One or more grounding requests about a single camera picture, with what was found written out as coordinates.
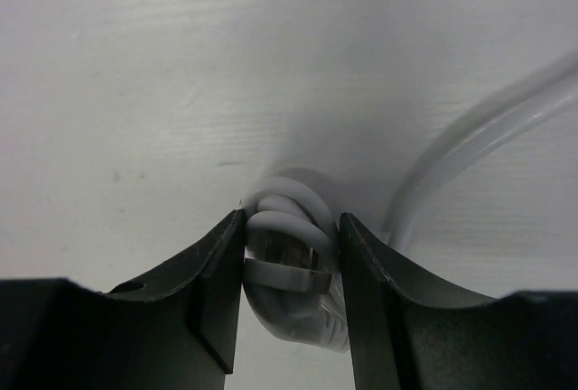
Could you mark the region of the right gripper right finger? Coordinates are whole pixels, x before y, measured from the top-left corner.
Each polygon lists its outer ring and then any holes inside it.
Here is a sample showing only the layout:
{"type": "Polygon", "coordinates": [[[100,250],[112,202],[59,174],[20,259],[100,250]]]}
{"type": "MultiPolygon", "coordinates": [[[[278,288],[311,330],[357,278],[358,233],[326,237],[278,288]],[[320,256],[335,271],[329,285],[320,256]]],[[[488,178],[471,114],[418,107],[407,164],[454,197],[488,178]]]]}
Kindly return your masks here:
{"type": "Polygon", "coordinates": [[[461,309],[493,298],[423,268],[351,213],[340,215],[339,247],[355,387],[420,389],[404,303],[461,309]]]}

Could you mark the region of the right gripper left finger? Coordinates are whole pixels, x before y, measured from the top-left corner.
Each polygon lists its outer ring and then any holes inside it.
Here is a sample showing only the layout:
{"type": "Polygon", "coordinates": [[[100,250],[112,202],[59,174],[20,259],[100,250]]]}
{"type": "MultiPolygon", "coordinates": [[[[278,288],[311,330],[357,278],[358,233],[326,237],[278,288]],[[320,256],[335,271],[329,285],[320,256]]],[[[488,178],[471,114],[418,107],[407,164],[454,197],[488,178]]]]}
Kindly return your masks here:
{"type": "Polygon", "coordinates": [[[234,210],[195,244],[106,293],[104,374],[232,373],[244,225],[234,210]]]}

